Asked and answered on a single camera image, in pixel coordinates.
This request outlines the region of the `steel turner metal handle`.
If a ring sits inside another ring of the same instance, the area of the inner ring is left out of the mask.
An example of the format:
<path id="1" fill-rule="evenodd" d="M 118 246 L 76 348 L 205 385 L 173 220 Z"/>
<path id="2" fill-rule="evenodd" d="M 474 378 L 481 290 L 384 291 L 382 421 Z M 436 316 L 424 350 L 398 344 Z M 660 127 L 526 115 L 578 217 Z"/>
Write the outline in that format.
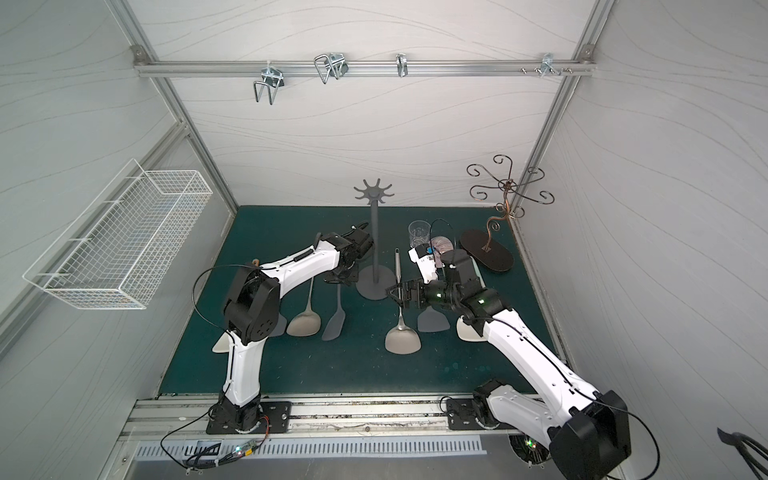
<path id="1" fill-rule="evenodd" d="M 398 284 L 402 281 L 400 250 L 398 248 L 394 250 L 394 260 L 395 280 Z M 388 352 L 397 355 L 410 355 L 421 349 L 421 341 L 417 332 L 406 325 L 403 308 L 398 307 L 398 323 L 387 332 L 385 348 Z"/>

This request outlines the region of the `cream spatula wooden handle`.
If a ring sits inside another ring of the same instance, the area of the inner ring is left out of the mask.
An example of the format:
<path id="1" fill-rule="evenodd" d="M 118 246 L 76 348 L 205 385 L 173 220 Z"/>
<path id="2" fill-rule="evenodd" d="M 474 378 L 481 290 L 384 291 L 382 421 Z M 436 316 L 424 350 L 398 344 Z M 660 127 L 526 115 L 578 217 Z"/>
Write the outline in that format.
<path id="1" fill-rule="evenodd" d="M 456 321 L 456 333 L 465 342 L 478 343 L 487 341 L 486 336 L 478 334 L 471 325 L 465 322 L 463 317 L 459 317 Z"/>

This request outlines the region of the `grey slotted turner mint handle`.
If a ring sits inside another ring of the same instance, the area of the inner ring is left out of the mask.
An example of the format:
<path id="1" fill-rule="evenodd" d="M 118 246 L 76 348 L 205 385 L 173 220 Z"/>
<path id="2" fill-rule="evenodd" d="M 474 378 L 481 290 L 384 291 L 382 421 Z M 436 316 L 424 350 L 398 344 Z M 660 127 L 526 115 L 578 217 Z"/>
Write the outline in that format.
<path id="1" fill-rule="evenodd" d="M 324 342 L 337 339 L 341 334 L 345 318 L 346 312 L 342 305 L 342 285 L 338 284 L 336 290 L 336 310 L 328 321 L 321 339 Z"/>

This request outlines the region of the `dark brown handled utensil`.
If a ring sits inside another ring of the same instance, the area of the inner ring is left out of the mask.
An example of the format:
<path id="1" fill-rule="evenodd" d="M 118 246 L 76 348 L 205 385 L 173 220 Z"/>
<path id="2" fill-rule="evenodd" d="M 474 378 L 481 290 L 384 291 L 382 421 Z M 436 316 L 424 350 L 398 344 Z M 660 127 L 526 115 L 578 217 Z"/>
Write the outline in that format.
<path id="1" fill-rule="evenodd" d="M 310 280 L 306 305 L 287 325 L 286 333 L 292 337 L 309 337 L 317 334 L 322 320 L 313 309 L 314 279 Z"/>

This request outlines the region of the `cream spoon wooden handle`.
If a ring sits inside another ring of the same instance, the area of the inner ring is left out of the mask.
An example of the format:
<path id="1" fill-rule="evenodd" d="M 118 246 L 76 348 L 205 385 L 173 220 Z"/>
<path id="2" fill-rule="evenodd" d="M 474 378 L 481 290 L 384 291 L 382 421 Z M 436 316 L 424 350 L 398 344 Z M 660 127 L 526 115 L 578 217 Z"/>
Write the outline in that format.
<path id="1" fill-rule="evenodd" d="M 258 259 L 253 259 L 251 263 L 249 264 L 249 267 L 258 268 L 260 266 L 260 261 Z M 227 338 L 227 334 L 222 334 L 217 342 L 212 347 L 212 352 L 214 354 L 224 354 L 228 351 L 229 348 L 229 340 Z"/>

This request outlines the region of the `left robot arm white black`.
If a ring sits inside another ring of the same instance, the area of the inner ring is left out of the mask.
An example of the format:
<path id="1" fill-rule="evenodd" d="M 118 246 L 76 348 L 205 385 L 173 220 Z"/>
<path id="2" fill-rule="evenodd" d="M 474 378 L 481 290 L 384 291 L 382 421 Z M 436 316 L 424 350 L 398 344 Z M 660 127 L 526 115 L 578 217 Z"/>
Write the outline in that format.
<path id="1" fill-rule="evenodd" d="M 319 233 L 313 243 L 292 255 L 257 265 L 239 264 L 225 297 L 226 324 L 220 341 L 228 354 L 227 373 L 213 419 L 229 429 L 256 429 L 260 405 L 261 361 L 266 341 L 275 330 L 282 298 L 302 283 L 322 275 L 328 283 L 351 284 L 358 263 L 374 246 L 366 222 L 343 234 Z"/>

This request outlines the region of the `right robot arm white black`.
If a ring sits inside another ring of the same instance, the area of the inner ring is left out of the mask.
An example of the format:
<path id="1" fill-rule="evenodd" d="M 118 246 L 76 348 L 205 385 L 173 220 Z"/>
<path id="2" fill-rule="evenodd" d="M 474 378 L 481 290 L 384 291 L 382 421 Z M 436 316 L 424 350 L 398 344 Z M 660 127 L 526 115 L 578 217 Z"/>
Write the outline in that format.
<path id="1" fill-rule="evenodd" d="M 518 455 L 529 463 L 552 460 L 566 479 L 612 478 L 632 453 L 630 422 L 636 416 L 625 401 L 612 390 L 599 391 L 560 360 L 498 291 L 485 285 L 465 250 L 440 251 L 430 222 L 411 222 L 408 234 L 408 255 L 420 276 L 399 279 L 389 295 L 402 309 L 438 307 L 457 314 L 458 336 L 495 347 L 538 395 L 486 382 L 472 399 L 478 426 L 514 427 L 520 433 Z"/>

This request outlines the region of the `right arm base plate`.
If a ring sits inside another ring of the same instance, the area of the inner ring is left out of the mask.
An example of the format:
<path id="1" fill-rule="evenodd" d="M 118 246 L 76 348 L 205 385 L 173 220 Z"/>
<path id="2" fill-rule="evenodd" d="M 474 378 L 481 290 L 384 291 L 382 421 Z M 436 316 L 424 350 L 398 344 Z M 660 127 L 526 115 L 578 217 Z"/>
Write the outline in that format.
<path id="1" fill-rule="evenodd" d="M 500 425 L 499 422 L 478 416 L 471 399 L 445 396 L 440 400 L 440 408 L 451 431 L 496 430 Z"/>

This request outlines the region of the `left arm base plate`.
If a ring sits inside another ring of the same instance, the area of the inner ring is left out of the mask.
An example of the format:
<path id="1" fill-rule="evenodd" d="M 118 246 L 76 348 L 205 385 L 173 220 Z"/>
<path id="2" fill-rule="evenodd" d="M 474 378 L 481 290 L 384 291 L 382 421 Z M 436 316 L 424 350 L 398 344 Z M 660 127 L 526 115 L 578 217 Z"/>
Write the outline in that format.
<path id="1" fill-rule="evenodd" d="M 259 401 L 238 407 L 228 399 L 213 406 L 208 435 L 286 433 L 292 409 L 288 401 Z"/>

